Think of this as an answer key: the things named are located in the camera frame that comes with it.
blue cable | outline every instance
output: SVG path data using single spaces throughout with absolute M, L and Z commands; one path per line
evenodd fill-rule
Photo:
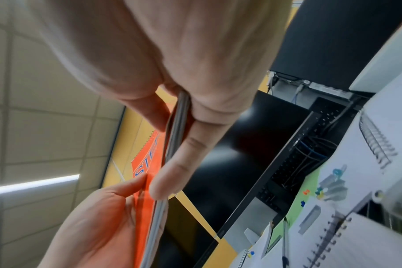
M 320 157 L 326 158 L 326 156 L 324 156 L 324 155 L 322 155 L 322 154 L 320 154 L 320 153 L 318 153 L 318 152 L 315 152 L 313 149 L 311 149 L 310 147 L 308 147 L 307 144 L 305 144 L 304 142 L 300 141 L 300 143 L 301 143 L 304 147 L 306 147 L 308 150 L 310 150 L 310 152 L 312 152 L 312 153 L 314 153 L 314 154 L 316 154 L 316 155 L 318 155 L 318 156 L 320 156 Z

black monitor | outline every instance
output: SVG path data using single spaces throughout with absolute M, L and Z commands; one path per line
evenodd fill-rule
M 258 92 L 183 189 L 222 238 L 319 115 Z
M 201 268 L 218 242 L 173 197 L 166 226 L 151 268 Z
M 402 23 L 402 0 L 304 0 L 271 71 L 348 90 Z

light fixture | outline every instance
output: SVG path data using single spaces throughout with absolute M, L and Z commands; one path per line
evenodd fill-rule
M 31 189 L 31 188 L 36 188 L 36 187 L 41 187 L 41 186 L 46 186 L 46 185 L 52 185 L 52 184 L 57 184 L 57 183 L 62 183 L 62 182 L 67 182 L 67 181 L 76 181 L 78 179 L 79 179 L 79 174 L 76 174 L 76 175 L 52 178 L 52 179 L 47 179 L 47 180 L 30 181 L 30 182 L 0 186 L 0 194 L 11 193 L 11 192 L 15 192 L 15 191 L 21 191 L 21 190 L 26 190 L 26 189 Z

ceiling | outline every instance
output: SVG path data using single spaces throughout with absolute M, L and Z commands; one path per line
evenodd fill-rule
M 99 188 L 123 111 L 59 64 L 18 3 L 0 0 L 0 185 L 80 178 L 0 197 L 0 268 L 37 267 L 67 215 Z

yellow wall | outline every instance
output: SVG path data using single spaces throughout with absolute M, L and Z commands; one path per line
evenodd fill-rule
M 292 8 L 288 24 L 297 10 L 298 8 Z M 267 92 L 267 81 L 268 77 L 265 76 L 258 90 Z M 170 96 L 160 88 L 157 90 L 157 94 L 166 103 L 176 102 L 176 97 Z M 154 128 L 148 124 L 146 120 L 143 120 L 139 114 L 126 109 L 117 140 L 114 144 L 113 153 L 111 155 L 111 160 L 116 163 L 125 180 L 132 178 L 133 171 L 131 161 L 145 145 L 153 131 Z M 120 180 L 121 176 L 110 161 L 102 186 L 107 187 L 114 185 L 119 183 Z M 230 263 L 237 256 L 237 252 L 228 244 L 225 239 L 219 239 L 216 237 L 216 233 L 212 227 L 202 217 L 201 213 L 195 208 L 195 206 L 190 202 L 188 197 L 183 192 L 178 193 L 176 198 L 199 221 L 199 223 L 208 231 L 208 233 L 219 242 L 217 248 L 204 265 L 204 268 L 229 267 Z

